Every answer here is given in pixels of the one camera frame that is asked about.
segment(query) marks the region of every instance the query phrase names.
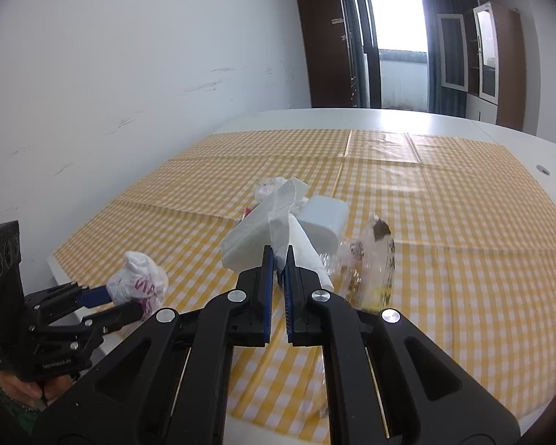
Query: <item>brown wardrobe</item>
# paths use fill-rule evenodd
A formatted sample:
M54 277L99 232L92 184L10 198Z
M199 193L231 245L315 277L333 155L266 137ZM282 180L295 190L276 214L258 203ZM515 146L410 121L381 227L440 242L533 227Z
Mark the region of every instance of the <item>brown wardrobe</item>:
M520 15L491 1L465 15L466 118L523 130L525 48Z
M344 0L297 0L314 108L359 106Z

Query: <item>plastic bag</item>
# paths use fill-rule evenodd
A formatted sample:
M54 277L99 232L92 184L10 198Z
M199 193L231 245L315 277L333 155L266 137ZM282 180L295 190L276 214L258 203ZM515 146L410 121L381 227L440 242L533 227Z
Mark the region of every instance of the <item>plastic bag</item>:
M396 245L387 223L373 216L350 244L342 295L357 309L378 313L389 306L396 271Z
M387 223L377 215L369 219L357 240L340 244L337 256L327 263L337 262L345 268L339 294L354 308L377 313L390 305L391 288L396 270L396 246ZM306 416L318 413L328 416L327 388L323 355L315 364L314 376L308 388Z
M338 255L320 254L319 257L325 267L325 270L327 271L327 275L331 279L331 282L334 282L334 278L340 274L340 269L342 267Z
M262 179L259 184L255 186L253 189L253 195L255 197L255 203L253 208L256 205L260 204L266 197L268 197L271 193L273 193L276 189L278 189L282 184L284 184L288 179L284 177L268 177ZM291 209L291 214L295 217L299 215L299 212L303 209L305 204L309 202L307 197L303 197L299 202L293 206Z
M136 300L142 305L141 321L162 308L169 279L165 271L144 253L126 252L126 264L107 282L107 292L115 305Z

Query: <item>white table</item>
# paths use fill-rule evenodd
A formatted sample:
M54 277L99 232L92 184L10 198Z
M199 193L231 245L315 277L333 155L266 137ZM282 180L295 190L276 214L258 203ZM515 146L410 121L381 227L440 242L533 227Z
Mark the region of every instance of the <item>white table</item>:
M540 183L556 205L556 144L515 130L484 122L446 115L375 109L297 109L259 112L238 117L222 126L216 133L243 132L246 130L282 129L359 129L417 135L450 136L504 145ZM542 165L550 172L545 175L537 169ZM49 258L58 284L69 282L55 258ZM102 352L107 353L117 342L107 336ZM540 416L545 407L519 420L522 433ZM227 416L225 444L257 445L306 444Z

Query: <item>paper towel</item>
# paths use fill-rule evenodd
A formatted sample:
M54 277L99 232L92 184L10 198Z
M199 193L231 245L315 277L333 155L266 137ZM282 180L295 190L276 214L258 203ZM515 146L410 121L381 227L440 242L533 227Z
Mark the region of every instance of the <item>paper towel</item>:
M297 266L315 271L321 287L333 291L334 287L292 210L305 197L308 186L295 177L288 179L266 197L221 242L222 265L240 273L259 267L264 246L271 245L279 270L286 262L291 245Z

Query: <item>dark curtain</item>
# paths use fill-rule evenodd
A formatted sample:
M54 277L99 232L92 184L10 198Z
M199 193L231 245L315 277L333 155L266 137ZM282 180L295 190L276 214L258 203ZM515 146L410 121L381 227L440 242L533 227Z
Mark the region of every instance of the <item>dark curtain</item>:
M477 7L478 0L422 0L422 6L424 7L428 40L428 112L465 118L467 93L441 85L437 15L440 13L464 14Z
M346 19L346 25L350 28L351 33L351 53L352 62L354 67L354 75L356 76L356 91L358 94L358 106L359 108L370 108L369 102L367 101L368 94L368 84L365 76L365 51L362 46L362 40L360 38L360 25L359 25L359 15L356 11L356 3L354 0L343 0L344 2L344 14Z

